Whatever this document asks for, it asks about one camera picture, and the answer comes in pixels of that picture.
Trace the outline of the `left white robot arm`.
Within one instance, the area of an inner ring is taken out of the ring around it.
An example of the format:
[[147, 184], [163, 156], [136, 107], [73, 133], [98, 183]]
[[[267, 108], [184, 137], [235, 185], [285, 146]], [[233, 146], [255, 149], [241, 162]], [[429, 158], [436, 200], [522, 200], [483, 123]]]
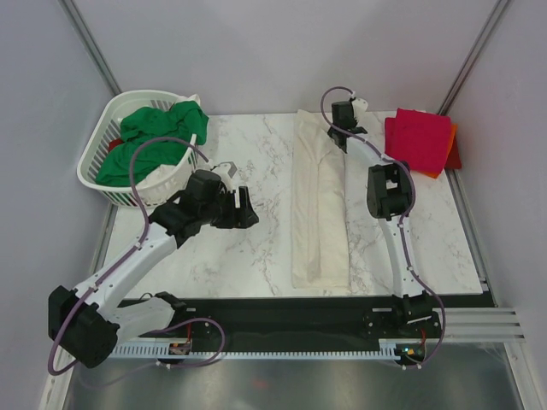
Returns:
[[79, 363], [93, 368], [115, 347], [148, 333], [178, 336], [187, 327], [181, 300], [160, 292], [145, 302], [121, 307], [127, 293], [160, 261], [181, 248], [203, 226], [248, 229], [259, 218], [247, 187], [234, 181], [237, 168], [222, 162], [198, 169], [183, 190], [144, 217], [144, 230], [125, 254], [69, 290], [53, 290], [48, 300], [48, 334]]

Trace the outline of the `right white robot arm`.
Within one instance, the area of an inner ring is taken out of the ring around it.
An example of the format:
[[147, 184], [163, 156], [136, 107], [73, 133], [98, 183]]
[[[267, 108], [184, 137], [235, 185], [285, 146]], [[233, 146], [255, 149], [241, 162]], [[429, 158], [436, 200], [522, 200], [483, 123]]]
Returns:
[[368, 167], [366, 201], [368, 213], [384, 234], [393, 277], [391, 325], [401, 336], [423, 330], [428, 337], [444, 335], [444, 315], [434, 311], [441, 300], [425, 284], [415, 267], [410, 237], [410, 212], [415, 206], [415, 184], [408, 166], [374, 145], [367, 131], [358, 126], [357, 107], [351, 98], [332, 104], [332, 121], [327, 134], [346, 154]]

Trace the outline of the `cream white t shirt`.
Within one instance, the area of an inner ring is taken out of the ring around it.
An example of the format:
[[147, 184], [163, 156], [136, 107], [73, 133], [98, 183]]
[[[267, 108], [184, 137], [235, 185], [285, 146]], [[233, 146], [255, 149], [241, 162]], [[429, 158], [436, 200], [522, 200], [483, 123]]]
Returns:
[[318, 116], [304, 110], [294, 119], [291, 279], [297, 289], [350, 285], [344, 153]]

